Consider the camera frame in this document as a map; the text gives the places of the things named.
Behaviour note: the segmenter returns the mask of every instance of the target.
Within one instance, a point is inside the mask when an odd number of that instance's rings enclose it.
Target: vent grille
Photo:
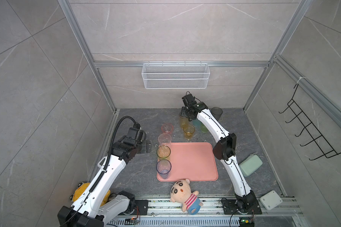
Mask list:
[[[110,221],[109,227],[116,225],[118,227],[134,226],[126,218],[118,218]],[[228,217],[173,217],[173,218],[157,218],[157,217],[141,217],[140,223],[136,227],[181,227],[181,226],[199,226],[199,227],[227,227],[229,226]],[[231,219],[231,226],[240,226],[239,218]]]

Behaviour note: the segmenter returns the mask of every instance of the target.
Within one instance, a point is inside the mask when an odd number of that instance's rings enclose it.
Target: blue plastic cup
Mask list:
[[[172,164],[167,159],[162,159],[157,163],[157,172],[163,179],[167,179],[171,171]]]

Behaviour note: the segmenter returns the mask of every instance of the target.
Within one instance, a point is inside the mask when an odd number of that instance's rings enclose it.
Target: gray plastic cup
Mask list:
[[[219,107],[214,107],[211,109],[211,114],[213,115],[213,117],[218,121],[222,115],[223,111],[221,108]]]
[[[167,159],[162,159],[157,163],[157,172],[163,179],[167,179],[171,171],[172,164]]]

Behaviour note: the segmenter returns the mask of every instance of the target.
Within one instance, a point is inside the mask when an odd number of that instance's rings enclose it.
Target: stuffed toy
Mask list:
[[[177,181],[170,190],[170,200],[172,202],[182,203],[182,211],[188,211],[189,214],[195,215],[203,206],[197,197],[198,191],[191,193],[189,179]]]
[[[82,193],[85,192],[86,188],[89,185],[90,185],[90,183],[83,183],[83,182],[79,183],[77,185],[76,191],[74,191],[74,194],[69,197],[69,200],[71,200],[72,202],[76,201],[82,195]],[[105,205],[107,203],[107,201],[109,200],[109,197],[110,197],[110,193],[111,193],[111,191],[108,190],[104,199],[101,202],[100,207],[102,207],[103,205]]]

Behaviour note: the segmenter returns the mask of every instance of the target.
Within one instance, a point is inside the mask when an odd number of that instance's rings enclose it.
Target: white wire basket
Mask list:
[[[146,89],[206,88],[207,63],[146,63],[141,71]]]

